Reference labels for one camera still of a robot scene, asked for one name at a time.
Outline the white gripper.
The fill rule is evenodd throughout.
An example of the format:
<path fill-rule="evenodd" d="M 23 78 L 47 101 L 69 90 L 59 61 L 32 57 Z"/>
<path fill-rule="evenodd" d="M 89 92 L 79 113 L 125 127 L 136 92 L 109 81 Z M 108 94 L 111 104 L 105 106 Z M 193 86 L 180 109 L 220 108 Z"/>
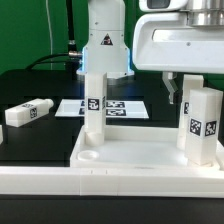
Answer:
<path fill-rule="evenodd" d="M 191 27 L 186 13 L 152 13 L 136 23 L 132 60 L 138 70 L 164 71 L 162 80 L 175 101 L 177 74 L 224 74 L 224 28 Z"/>

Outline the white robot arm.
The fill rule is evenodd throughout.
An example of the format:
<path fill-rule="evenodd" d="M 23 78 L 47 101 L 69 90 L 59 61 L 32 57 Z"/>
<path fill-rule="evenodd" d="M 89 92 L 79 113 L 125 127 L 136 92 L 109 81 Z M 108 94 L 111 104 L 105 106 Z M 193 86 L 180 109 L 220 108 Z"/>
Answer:
<path fill-rule="evenodd" d="M 139 70 L 160 71 L 168 91 L 178 72 L 224 74 L 224 0 L 138 0 L 144 12 L 133 45 L 124 43 L 123 0 L 88 0 L 89 38 L 78 74 L 112 84 Z"/>

